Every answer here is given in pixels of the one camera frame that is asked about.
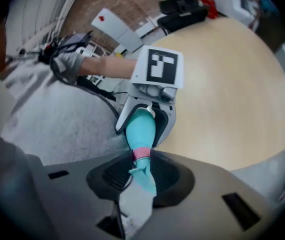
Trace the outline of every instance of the light wood tabletop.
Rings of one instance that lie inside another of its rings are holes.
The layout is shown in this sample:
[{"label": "light wood tabletop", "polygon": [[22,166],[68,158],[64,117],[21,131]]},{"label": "light wood tabletop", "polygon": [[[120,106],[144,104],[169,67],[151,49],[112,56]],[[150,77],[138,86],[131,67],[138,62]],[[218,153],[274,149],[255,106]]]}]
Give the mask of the light wood tabletop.
[{"label": "light wood tabletop", "polygon": [[224,17],[153,45],[184,56],[176,123],[158,150],[231,171],[285,149],[285,73],[250,29]]}]

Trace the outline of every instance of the teal plastic bottle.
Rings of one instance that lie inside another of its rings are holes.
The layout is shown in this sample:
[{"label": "teal plastic bottle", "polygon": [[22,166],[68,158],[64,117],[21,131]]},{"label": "teal plastic bottle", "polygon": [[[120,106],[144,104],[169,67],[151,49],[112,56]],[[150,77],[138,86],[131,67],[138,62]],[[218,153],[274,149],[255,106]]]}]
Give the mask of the teal plastic bottle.
[{"label": "teal plastic bottle", "polygon": [[134,180],[148,192],[156,195],[156,185],[150,172],[150,149],[156,135],[153,115],[146,109],[137,109],[126,126],[126,136],[133,150],[136,168],[129,170]]}]

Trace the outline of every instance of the red object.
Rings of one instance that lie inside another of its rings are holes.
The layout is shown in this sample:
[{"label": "red object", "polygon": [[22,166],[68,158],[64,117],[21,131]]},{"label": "red object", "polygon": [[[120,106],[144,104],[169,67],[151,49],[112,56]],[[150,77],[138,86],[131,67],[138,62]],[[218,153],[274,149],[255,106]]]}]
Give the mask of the red object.
[{"label": "red object", "polygon": [[216,19],[218,17],[218,11],[216,8],[215,0],[201,0],[204,5],[209,6],[209,12],[207,17],[210,19]]}]

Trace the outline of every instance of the wooden table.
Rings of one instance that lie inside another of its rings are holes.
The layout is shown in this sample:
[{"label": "wooden table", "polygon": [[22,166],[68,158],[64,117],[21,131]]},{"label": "wooden table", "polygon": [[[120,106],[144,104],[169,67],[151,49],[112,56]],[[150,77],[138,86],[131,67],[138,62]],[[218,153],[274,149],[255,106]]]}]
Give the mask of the wooden table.
[{"label": "wooden table", "polygon": [[154,46],[184,56],[176,123],[158,150],[231,171],[285,149],[285,73],[255,33],[219,18],[174,32]]}]

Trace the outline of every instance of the brick floor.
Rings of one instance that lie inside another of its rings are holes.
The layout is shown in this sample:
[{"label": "brick floor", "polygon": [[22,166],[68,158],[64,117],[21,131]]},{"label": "brick floor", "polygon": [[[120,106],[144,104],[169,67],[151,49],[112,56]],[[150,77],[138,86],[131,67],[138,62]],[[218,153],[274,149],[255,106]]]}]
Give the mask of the brick floor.
[{"label": "brick floor", "polygon": [[160,14],[159,0],[75,0],[62,26],[60,36],[70,35],[74,31],[94,30],[93,41],[108,51],[113,51],[118,43],[91,26],[91,22],[102,8],[108,8],[121,18],[132,30],[146,23],[147,17]]}]

